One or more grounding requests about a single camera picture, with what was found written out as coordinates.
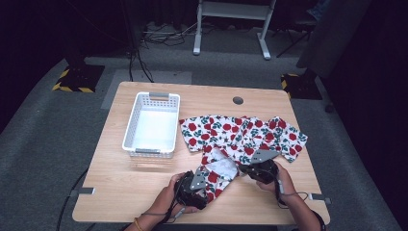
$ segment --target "wooden table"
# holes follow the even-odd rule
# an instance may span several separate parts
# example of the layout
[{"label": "wooden table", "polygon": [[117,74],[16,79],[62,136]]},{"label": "wooden table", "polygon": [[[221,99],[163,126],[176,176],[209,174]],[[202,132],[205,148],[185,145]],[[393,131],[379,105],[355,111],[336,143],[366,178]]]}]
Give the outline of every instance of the wooden table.
[{"label": "wooden table", "polygon": [[[128,119],[139,91],[179,94],[179,118],[256,116],[267,121],[280,116],[301,131],[289,97],[283,90],[123,82],[116,92],[84,181],[83,187],[95,188],[95,192],[79,195],[73,211],[73,218],[77,221],[131,222],[149,208],[173,174],[195,171],[200,164],[201,153],[190,153],[179,127],[172,159],[135,158],[122,149]],[[240,96],[243,104],[235,104],[235,96]],[[299,192],[320,193],[307,148],[291,164],[280,156],[275,161],[289,171]],[[306,199],[306,203],[323,217],[325,223],[329,223],[323,201]],[[260,190],[254,180],[245,176],[237,177],[204,210],[182,215],[176,223],[280,225],[294,224],[294,220],[289,210],[277,206],[272,193]]]}]

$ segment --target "white metal stand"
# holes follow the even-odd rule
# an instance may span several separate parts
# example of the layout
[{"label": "white metal stand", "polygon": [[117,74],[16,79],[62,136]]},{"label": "white metal stand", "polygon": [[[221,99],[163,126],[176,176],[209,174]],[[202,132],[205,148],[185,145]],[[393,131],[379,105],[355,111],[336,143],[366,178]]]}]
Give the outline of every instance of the white metal stand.
[{"label": "white metal stand", "polygon": [[271,0],[269,6],[255,6],[235,3],[206,2],[199,0],[197,10],[197,32],[195,33],[194,49],[192,50],[192,53],[194,55],[200,54],[202,16],[234,17],[265,21],[262,33],[257,33],[257,37],[259,44],[261,45],[264,58],[266,60],[270,60],[268,47],[265,43],[265,35],[267,34],[275,2],[276,0]]}]

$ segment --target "floral shirt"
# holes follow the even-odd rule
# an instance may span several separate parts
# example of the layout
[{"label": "floral shirt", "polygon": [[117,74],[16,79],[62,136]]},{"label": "floral shirt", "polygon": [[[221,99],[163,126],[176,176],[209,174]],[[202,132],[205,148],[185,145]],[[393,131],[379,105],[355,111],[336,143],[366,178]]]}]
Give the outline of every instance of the floral shirt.
[{"label": "floral shirt", "polygon": [[207,187],[208,202],[217,198],[238,175],[239,165],[249,165],[258,149],[280,152],[293,162],[307,136],[276,116],[267,122],[257,117],[204,115],[181,119],[181,132],[189,151],[203,151],[199,168]]}]

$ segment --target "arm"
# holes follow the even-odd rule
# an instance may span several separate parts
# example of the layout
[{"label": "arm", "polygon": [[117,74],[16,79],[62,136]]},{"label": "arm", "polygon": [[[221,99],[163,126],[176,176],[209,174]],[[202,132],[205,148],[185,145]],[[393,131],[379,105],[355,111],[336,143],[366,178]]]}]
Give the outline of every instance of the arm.
[{"label": "arm", "polygon": [[[288,206],[291,214],[293,216],[294,222],[296,222],[300,231],[319,231],[320,223],[315,214],[310,210],[309,206],[304,202],[304,200],[297,194],[292,178],[288,171],[283,168],[279,163],[276,163],[279,169],[278,178],[282,182],[284,189],[284,194],[280,194],[280,198]],[[263,184],[259,181],[256,182],[257,185],[265,191],[270,191],[275,193],[274,183]]]},{"label": "arm", "polygon": [[[135,222],[129,225],[125,231],[150,231],[152,230],[160,221],[162,221],[168,208],[171,206],[171,202],[174,198],[174,185],[179,180],[184,173],[173,175],[168,183],[168,186],[164,187],[156,200],[153,202],[152,206],[138,218],[135,218]],[[184,206],[177,204],[174,207],[171,217],[173,218]],[[198,209],[192,206],[186,207],[184,214],[195,213]]]}]

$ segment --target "basket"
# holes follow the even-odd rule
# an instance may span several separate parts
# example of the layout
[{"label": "basket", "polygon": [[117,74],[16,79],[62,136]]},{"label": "basket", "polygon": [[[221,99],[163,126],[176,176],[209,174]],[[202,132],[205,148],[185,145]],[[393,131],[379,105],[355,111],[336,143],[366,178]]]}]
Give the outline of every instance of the basket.
[{"label": "basket", "polygon": [[139,92],[122,148],[131,156],[172,158],[179,109],[178,94]]}]

